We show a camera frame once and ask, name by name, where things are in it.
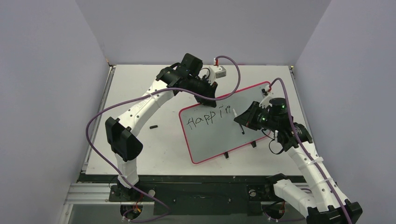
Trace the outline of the pink-framed whiteboard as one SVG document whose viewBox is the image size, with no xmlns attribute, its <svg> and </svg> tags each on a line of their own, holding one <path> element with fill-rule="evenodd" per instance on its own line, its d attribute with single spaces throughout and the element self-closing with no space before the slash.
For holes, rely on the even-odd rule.
<svg viewBox="0 0 396 224">
<path fill-rule="evenodd" d="M 268 85 L 265 81 L 238 90 L 217 101 L 216 107 L 195 104 L 180 110 L 178 115 L 192 163 L 202 163 L 266 137 L 261 131 L 241 127 L 234 118 L 253 101 L 260 102 L 262 90 Z"/>
</svg>

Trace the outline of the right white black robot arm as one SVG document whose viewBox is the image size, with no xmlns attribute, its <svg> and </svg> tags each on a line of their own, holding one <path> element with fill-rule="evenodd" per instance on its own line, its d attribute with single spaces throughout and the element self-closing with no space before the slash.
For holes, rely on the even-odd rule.
<svg viewBox="0 0 396 224">
<path fill-rule="evenodd" d="M 265 97 L 254 101 L 234 121 L 252 130 L 270 130 L 274 140 L 297 165 L 310 193 L 306 193 L 283 174 L 270 177 L 264 195 L 280 198 L 290 204 L 308 224 L 354 224 L 363 213 L 358 202 L 351 202 L 340 190 L 316 151 L 313 139 L 304 125 L 293 121 L 285 98 Z"/>
</svg>

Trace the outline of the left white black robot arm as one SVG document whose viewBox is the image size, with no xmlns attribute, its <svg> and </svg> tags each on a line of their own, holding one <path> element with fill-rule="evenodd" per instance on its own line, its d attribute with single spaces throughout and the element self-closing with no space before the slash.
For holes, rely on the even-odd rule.
<svg viewBox="0 0 396 224">
<path fill-rule="evenodd" d="M 168 100 L 178 94 L 177 88 L 186 89 L 204 96 L 196 97 L 198 103 L 215 107 L 213 100 L 217 88 L 216 83 L 209 83 L 207 77 L 198 77 L 203 68 L 203 61 L 189 53 L 182 61 L 160 70 L 156 79 L 145 93 L 146 98 L 130 107 L 117 118 L 109 117 L 105 122 L 107 141 L 114 152 L 118 176 L 118 192 L 129 201 L 138 199 L 141 194 L 136 185 L 137 156 L 143 144 L 137 136 L 146 122 Z"/>
</svg>

